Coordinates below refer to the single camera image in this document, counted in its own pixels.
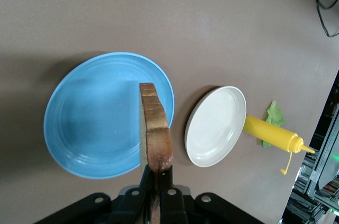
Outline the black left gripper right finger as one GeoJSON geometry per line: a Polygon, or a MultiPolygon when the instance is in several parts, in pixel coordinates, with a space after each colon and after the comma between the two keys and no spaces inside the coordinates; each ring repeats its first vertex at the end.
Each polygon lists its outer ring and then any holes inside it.
{"type": "Polygon", "coordinates": [[[173,184],[173,168],[160,174],[160,223],[261,223],[220,196],[196,197],[189,187],[173,184]]]}

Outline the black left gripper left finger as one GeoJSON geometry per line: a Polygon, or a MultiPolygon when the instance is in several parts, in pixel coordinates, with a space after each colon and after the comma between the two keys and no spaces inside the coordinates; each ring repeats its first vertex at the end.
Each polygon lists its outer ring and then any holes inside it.
{"type": "Polygon", "coordinates": [[[149,186],[146,166],[140,184],[123,187],[115,199],[93,193],[37,223],[142,223],[149,186]]]}

